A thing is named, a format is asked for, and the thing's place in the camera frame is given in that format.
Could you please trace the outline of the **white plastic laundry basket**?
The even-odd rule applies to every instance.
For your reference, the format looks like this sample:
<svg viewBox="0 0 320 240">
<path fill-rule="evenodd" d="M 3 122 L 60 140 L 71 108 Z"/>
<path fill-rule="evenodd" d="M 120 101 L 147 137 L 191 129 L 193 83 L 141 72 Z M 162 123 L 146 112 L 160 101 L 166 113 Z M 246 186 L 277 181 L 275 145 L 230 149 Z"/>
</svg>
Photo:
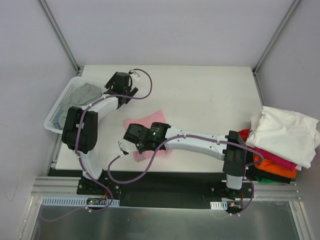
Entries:
<svg viewBox="0 0 320 240">
<path fill-rule="evenodd" d="M 105 84 L 97 79 L 76 76 L 66 85 L 44 121 L 44 128 L 63 133 L 68 109 L 81 108 L 96 101 L 106 91 Z"/>
</svg>

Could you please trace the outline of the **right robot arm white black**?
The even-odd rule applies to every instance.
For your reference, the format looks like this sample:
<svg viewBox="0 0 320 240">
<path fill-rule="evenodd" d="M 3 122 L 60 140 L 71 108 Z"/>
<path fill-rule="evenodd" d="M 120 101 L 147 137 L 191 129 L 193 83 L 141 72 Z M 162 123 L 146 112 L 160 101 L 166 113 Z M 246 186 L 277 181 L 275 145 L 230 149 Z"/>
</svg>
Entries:
<svg viewBox="0 0 320 240">
<path fill-rule="evenodd" d="M 243 191 L 248 148 L 236 131 L 231 130 L 227 135 L 206 135 L 161 122 L 154 122 L 149 128 L 131 123 L 118 145 L 124 154 L 152 151 L 156 155 L 158 151 L 182 150 L 213 157 L 223 161 L 225 193 L 235 198 Z"/>
</svg>

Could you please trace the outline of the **pink t shirt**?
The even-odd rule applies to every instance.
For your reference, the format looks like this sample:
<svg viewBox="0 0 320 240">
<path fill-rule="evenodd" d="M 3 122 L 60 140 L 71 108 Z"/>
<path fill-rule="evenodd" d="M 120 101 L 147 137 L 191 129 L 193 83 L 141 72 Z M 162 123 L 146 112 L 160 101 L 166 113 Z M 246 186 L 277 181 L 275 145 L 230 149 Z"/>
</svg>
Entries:
<svg viewBox="0 0 320 240">
<path fill-rule="evenodd" d="M 140 119 L 127 118 L 124 120 L 123 125 L 125 129 L 127 129 L 130 124 L 140 124 L 140 125 L 143 125 L 144 127 L 150 128 L 152 123 L 154 122 L 159 122 L 159 123 L 167 122 L 162 109 L 159 109 L 156 112 L 152 113 L 151 115 L 142 117 Z M 153 153 L 154 152 L 150 150 L 145 151 L 142 154 L 139 154 L 138 151 L 135 151 L 133 152 L 133 157 L 136 162 L 142 162 L 145 160 L 149 160 L 152 157 Z"/>
</svg>

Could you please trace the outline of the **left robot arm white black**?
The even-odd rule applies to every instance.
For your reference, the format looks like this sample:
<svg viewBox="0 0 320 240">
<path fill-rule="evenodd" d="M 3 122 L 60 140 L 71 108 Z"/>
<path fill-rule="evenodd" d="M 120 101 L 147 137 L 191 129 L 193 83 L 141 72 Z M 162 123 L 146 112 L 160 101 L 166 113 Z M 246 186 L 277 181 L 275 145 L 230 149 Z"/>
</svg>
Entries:
<svg viewBox="0 0 320 240">
<path fill-rule="evenodd" d="M 100 179 L 103 168 L 95 151 L 98 141 L 99 121 L 108 113 L 127 104 L 138 92 L 133 87 L 136 71 L 116 72 L 104 86 L 106 92 L 83 107 L 69 108 L 62 131 L 62 142 L 77 156 L 82 175 L 89 179 L 88 188 L 96 195 L 103 193 L 106 182 Z"/>
</svg>

